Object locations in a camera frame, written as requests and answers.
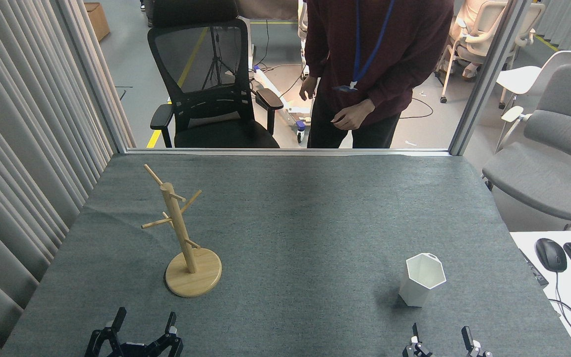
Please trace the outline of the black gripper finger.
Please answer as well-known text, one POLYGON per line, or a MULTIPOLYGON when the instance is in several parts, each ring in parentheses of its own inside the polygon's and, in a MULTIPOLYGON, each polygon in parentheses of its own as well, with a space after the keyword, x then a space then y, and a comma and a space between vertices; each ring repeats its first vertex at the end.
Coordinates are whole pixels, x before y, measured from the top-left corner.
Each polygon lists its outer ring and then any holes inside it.
POLYGON ((462 338, 467 351, 467 357, 492 357, 492 352, 482 348, 481 344, 473 339, 469 326, 461 329, 462 338))
POLYGON ((404 357, 432 357, 433 353, 426 348, 426 346, 421 342, 419 338, 417 324, 412 325, 413 335, 410 339, 410 343, 405 346, 403 350, 404 357))

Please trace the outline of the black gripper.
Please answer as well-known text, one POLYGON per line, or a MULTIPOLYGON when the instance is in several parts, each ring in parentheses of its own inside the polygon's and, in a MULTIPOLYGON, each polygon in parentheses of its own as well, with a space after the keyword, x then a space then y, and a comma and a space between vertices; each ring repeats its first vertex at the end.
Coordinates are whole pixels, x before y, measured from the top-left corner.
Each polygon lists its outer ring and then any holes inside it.
POLYGON ((87 349, 86 357, 99 357, 104 342, 109 341, 111 353, 109 357, 161 357, 163 352, 170 348, 168 356, 178 357, 183 350, 183 341, 177 334, 176 313, 170 312, 165 332, 153 343, 120 343, 118 332, 122 327, 126 315, 125 307, 121 306, 115 318, 103 329, 93 330, 87 349))

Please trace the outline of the person's left hand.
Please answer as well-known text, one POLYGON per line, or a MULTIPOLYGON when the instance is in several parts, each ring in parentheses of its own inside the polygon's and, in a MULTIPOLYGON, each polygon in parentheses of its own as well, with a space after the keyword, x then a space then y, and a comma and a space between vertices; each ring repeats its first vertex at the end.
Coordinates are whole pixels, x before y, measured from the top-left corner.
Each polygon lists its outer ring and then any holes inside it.
POLYGON ((340 110, 331 120, 336 128, 341 130, 356 130, 362 125, 365 118, 374 111, 375 106, 371 99, 340 110))

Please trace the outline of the person's right hand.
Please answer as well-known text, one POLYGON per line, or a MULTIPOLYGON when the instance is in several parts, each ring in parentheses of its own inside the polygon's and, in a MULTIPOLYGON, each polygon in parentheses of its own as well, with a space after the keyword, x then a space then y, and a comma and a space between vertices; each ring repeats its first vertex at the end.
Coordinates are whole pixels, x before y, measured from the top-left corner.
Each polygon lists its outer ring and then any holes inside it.
POLYGON ((312 75, 305 77, 299 91, 299 96, 302 100, 311 100, 315 97, 318 82, 319 79, 312 75))

